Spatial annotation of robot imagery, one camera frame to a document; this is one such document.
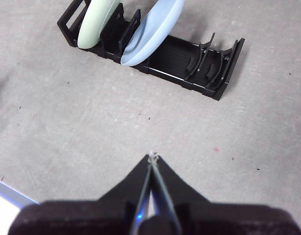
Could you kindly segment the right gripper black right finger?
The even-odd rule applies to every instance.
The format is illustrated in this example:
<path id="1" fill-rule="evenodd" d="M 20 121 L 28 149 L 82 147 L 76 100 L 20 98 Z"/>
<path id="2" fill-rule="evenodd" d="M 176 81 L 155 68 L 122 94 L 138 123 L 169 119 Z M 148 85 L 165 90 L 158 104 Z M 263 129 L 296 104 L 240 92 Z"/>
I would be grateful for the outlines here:
<path id="1" fill-rule="evenodd" d="M 291 214 L 266 205 L 214 203 L 159 156 L 152 157 L 157 210 L 166 206 L 180 235 L 300 235 Z"/>

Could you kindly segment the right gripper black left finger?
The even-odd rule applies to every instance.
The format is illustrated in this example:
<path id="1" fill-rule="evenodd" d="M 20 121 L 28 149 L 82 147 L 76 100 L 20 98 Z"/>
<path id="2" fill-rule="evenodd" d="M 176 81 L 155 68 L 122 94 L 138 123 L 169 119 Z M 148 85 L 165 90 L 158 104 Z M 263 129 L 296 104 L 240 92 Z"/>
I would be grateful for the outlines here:
<path id="1" fill-rule="evenodd" d="M 145 218 L 142 194 L 150 176 L 149 155 L 96 200 L 45 201 L 20 210 L 10 235 L 128 235 Z"/>

